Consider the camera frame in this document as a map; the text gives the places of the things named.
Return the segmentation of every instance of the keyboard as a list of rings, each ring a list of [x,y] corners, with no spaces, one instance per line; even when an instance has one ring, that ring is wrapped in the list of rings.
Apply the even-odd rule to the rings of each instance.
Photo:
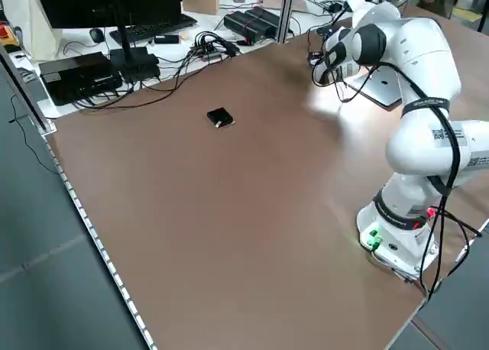
[[[150,40],[156,35],[168,34],[172,31],[178,31],[179,29],[189,27],[196,23],[197,20],[194,18],[181,14],[177,21],[165,21],[150,25],[134,25],[127,28],[128,40],[130,44],[138,41]],[[109,34],[114,41],[121,44],[121,35],[118,31],[111,31]]]

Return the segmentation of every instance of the monitor stand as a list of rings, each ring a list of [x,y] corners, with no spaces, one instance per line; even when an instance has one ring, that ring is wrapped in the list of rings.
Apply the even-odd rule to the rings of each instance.
[[[160,77],[158,59],[147,52],[146,47],[131,48],[128,32],[124,25],[124,9],[121,0],[111,0],[115,23],[121,35],[121,50],[110,51],[110,61],[122,75],[126,83],[134,84],[138,81]]]

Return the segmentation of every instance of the monitor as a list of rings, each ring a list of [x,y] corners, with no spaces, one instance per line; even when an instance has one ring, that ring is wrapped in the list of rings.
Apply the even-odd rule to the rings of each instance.
[[[40,0],[53,28],[114,27],[112,0]],[[177,21],[180,0],[120,0],[124,25]]]
[[[53,28],[117,26],[122,49],[111,50],[112,65],[125,82],[159,77],[159,60],[146,47],[131,48],[126,25],[178,21],[180,0],[40,0]]]

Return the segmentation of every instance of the brown table surface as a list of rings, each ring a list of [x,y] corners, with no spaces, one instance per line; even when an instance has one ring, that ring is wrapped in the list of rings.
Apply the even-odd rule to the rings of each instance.
[[[439,20],[463,85],[452,116],[488,120],[489,41]],[[369,261],[355,224],[392,174],[400,109],[340,107],[311,84],[306,47],[211,66],[140,109],[62,117],[48,138],[159,348],[379,349],[422,299]],[[217,130],[221,106],[235,124]],[[480,226],[488,187],[468,183],[450,210]],[[446,230],[445,269],[462,246]]]

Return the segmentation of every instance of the computer mouse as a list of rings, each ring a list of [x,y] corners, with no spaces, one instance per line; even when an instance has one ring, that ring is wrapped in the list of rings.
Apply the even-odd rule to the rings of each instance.
[[[105,41],[103,32],[98,28],[90,29],[90,37],[92,37],[92,40],[95,43],[102,43],[103,41]]]

